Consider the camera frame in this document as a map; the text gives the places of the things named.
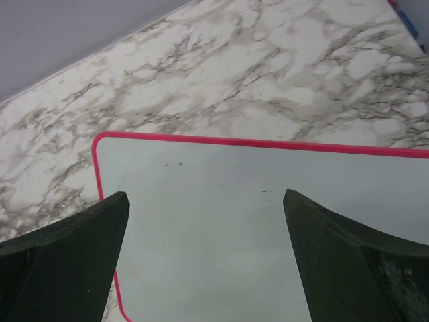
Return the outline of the pink framed whiteboard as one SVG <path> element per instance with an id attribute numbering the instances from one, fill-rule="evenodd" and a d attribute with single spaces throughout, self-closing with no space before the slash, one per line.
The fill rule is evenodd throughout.
<path id="1" fill-rule="evenodd" d="M 100 198 L 130 215 L 115 274 L 126 321 L 309 321 L 283 210 L 288 189 L 428 242 L 428 152 L 100 133 Z"/>

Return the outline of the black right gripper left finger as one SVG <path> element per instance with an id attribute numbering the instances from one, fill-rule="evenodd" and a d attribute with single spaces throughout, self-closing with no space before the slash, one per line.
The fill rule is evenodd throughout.
<path id="1" fill-rule="evenodd" d="M 1 243 L 2 321 L 101 321 L 129 218 L 124 192 Z"/>

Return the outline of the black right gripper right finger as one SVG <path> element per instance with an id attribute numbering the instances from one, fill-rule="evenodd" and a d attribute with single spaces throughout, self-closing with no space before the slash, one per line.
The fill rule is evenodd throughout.
<path id="1" fill-rule="evenodd" d="M 288 189 L 283 207 L 313 321 L 427 321 L 428 246 Z"/>

